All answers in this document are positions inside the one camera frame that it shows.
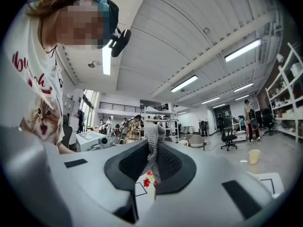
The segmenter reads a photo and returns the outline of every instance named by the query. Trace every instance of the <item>linear light fixture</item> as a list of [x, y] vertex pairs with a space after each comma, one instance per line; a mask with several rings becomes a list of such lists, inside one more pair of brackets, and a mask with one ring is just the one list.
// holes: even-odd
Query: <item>linear light fixture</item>
[[224, 105], [225, 105], [225, 104], [221, 104], [221, 105], [215, 106], [215, 107], [213, 107], [213, 108], [222, 107], [222, 106], [224, 106]]
[[258, 47], [259, 45], [261, 45], [261, 40], [260, 39], [257, 39], [257, 40], [254, 40], [253, 42], [247, 44], [246, 46], [234, 51], [233, 53], [225, 56], [225, 61], [226, 62], [229, 62], [235, 58], [237, 58], [238, 56]]
[[180, 90], [181, 88], [185, 87], [186, 85], [188, 85], [189, 83], [192, 83], [193, 81], [196, 81], [198, 79], [198, 77], [196, 75], [193, 75], [192, 77], [190, 77], [189, 79], [187, 79], [186, 81], [182, 82], [180, 85], [174, 87], [171, 92], [175, 93], [178, 90]]
[[246, 95], [246, 96], [243, 96], [243, 97], [239, 97], [239, 98], [237, 98], [237, 99], [235, 99], [235, 101], [238, 101], [238, 100], [240, 100], [240, 99], [242, 99], [242, 98], [246, 98], [246, 97], [248, 97], [249, 95]]
[[252, 85], [254, 85], [253, 82], [250, 83], [250, 84], [248, 84], [248, 85], [246, 85], [246, 86], [243, 86], [243, 87], [241, 87], [241, 88], [239, 88], [239, 89], [236, 89], [234, 92], [238, 92], [238, 91], [240, 91], [240, 90], [242, 90], [242, 89], [245, 89], [245, 88], [247, 88], [247, 87], [250, 87], [250, 86], [252, 86]]
[[103, 74], [110, 76], [110, 61], [111, 61], [111, 52], [112, 49], [109, 48], [110, 43], [112, 40], [108, 42], [106, 46], [102, 48], [102, 66], [103, 66]]
[[206, 102], [203, 102], [202, 104], [207, 104], [207, 103], [209, 103], [209, 102], [211, 102], [211, 101], [214, 101], [214, 100], [217, 100], [217, 99], [219, 99], [220, 97], [216, 97], [216, 98], [214, 98], [214, 99], [211, 99], [211, 100], [208, 100], [208, 101], [206, 101]]

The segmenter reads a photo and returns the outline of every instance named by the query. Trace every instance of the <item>gray knitted fabric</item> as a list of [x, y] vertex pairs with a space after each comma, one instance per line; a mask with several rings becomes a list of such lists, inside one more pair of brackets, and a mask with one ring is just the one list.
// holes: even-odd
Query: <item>gray knitted fabric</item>
[[145, 174], [147, 171], [152, 171], [155, 180], [160, 183], [160, 175], [159, 170], [157, 167], [157, 147], [158, 147], [158, 140], [164, 140], [165, 136], [165, 129], [157, 124], [148, 123], [144, 127], [144, 135], [145, 138], [148, 140], [148, 148], [149, 148], [149, 155], [147, 157], [147, 165], [142, 172], [142, 175]]

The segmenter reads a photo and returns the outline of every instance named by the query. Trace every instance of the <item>ponytail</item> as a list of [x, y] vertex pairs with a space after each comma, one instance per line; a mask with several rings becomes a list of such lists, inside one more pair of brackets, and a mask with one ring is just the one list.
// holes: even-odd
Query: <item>ponytail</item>
[[39, 0], [28, 6], [27, 15], [34, 18], [45, 18], [66, 6], [73, 5], [76, 1], [79, 0]]

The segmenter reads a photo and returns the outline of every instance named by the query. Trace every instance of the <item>black textured pad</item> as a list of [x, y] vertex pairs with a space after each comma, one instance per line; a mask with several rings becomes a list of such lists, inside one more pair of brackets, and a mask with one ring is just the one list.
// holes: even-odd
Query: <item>black textured pad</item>
[[222, 184], [245, 219], [258, 213], [262, 208], [236, 181]]
[[79, 160], [75, 160], [75, 161], [68, 161], [68, 162], [65, 162], [64, 164], [65, 164], [66, 168], [70, 168], [70, 167], [78, 166], [78, 165], [81, 165], [84, 163], [87, 163], [87, 161], [84, 159], [79, 159]]

